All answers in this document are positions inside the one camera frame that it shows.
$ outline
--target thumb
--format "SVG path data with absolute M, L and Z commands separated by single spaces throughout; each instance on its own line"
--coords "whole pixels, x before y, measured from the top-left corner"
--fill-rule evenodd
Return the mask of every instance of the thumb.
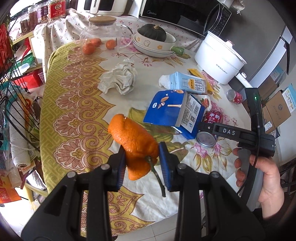
M 255 158 L 256 157 L 254 155 L 250 156 L 250 164 L 252 166 L 254 165 Z M 261 157 L 261 156 L 258 157 L 255 168 L 260 169 L 262 172 L 266 173 L 267 175 L 273 175 L 278 170 L 276 164 L 272 160 L 266 157 Z

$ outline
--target red can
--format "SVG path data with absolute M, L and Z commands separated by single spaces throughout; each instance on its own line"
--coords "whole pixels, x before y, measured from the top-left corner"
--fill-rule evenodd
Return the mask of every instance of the red can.
M 205 123 L 223 123 L 223 115 L 220 111 L 210 110 L 204 117 Z
M 223 115 L 218 110 L 210 110 L 206 113 L 204 117 L 205 123 L 223 123 Z M 214 147 L 217 142 L 217 135 L 210 134 L 208 132 L 200 131 L 198 132 L 196 139 L 199 144 L 203 147 L 211 148 Z
M 239 92 L 236 92 L 235 90 L 227 91 L 226 97 L 229 101 L 232 101 L 233 103 L 242 103 L 242 95 Z

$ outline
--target table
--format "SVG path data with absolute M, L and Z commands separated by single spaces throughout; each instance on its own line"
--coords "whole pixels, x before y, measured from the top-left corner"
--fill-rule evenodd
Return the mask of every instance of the table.
M 119 144 L 107 131 L 108 123 L 117 113 L 143 125 L 158 142 L 165 141 L 171 153 L 195 170 L 203 173 L 216 170 L 225 179 L 234 173 L 236 157 L 232 149 L 237 142 L 219 138 L 214 148 L 204 148 L 195 140 L 186 140 L 171 127 L 142 123 L 153 96 L 164 90 L 158 85 L 159 77 L 175 71 L 188 73 L 188 68 L 196 67 L 195 53 L 188 50 L 185 53 L 182 57 L 153 58 L 138 52 L 131 44 L 120 53 L 101 51 L 96 59 L 85 59 L 78 41 L 54 52 L 49 59 L 40 120 L 41 159 L 49 192 L 67 172 L 89 172 L 118 152 Z M 97 88 L 100 76 L 125 58 L 133 60 L 138 71 L 135 88 L 127 95 L 120 95 L 115 89 L 102 93 Z M 250 129 L 250 118 L 243 105 L 226 98 L 230 86 L 219 85 L 203 74 L 213 88 L 209 93 L 212 107 L 223 113 L 224 124 Z M 163 179 L 159 163 L 155 169 Z M 130 181 L 126 173 L 123 187 L 108 197 L 113 235 L 128 233 L 176 214 L 178 193 L 166 192 L 166 195 L 166 198 L 161 196 L 152 172 L 137 181 Z M 81 220 L 84 234 L 86 203 L 87 194 L 83 198 Z
M 76 11 L 72 8 L 67 9 L 66 12 L 66 18 L 39 24 L 34 29 L 34 52 L 38 55 L 38 58 L 42 56 L 41 59 L 45 81 L 48 60 L 52 52 L 64 44 L 79 40 L 80 33 L 89 24 L 88 19 L 95 16 L 87 12 Z M 197 38 L 189 31 L 169 23 L 149 18 L 136 18 L 133 16 L 121 16 L 116 17 L 116 19 L 117 24 L 125 24 L 130 27 L 134 33 L 136 33 L 137 29 L 144 24 L 157 24 L 176 38 L 178 46 L 192 51 L 196 51 L 202 42 L 201 39 Z M 124 37 L 130 37 L 130 32 L 127 31 Z

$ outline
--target orange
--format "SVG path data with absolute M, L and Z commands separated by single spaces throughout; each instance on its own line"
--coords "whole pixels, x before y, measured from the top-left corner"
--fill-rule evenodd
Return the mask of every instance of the orange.
M 89 42 L 94 46 L 99 47 L 102 43 L 102 40 L 100 38 L 95 38 L 95 39 L 90 39 Z
M 106 42 L 106 48 L 107 49 L 114 49 L 117 45 L 117 42 L 114 39 L 108 40 Z
M 126 151 L 130 180 L 137 180 L 151 170 L 145 160 L 146 156 L 151 156 L 152 162 L 156 164 L 159 155 L 158 143 L 141 125 L 123 114 L 117 114 L 113 116 L 108 132 Z
M 92 43 L 86 43 L 82 46 L 82 52 L 86 55 L 93 54 L 96 50 L 96 46 L 94 46 Z

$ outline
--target pumpkin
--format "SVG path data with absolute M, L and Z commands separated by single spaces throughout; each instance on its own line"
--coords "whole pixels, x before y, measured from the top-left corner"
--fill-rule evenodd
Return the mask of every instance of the pumpkin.
M 146 24 L 138 29 L 138 33 L 157 41 L 164 42 L 166 40 L 166 32 L 163 28 L 155 24 Z

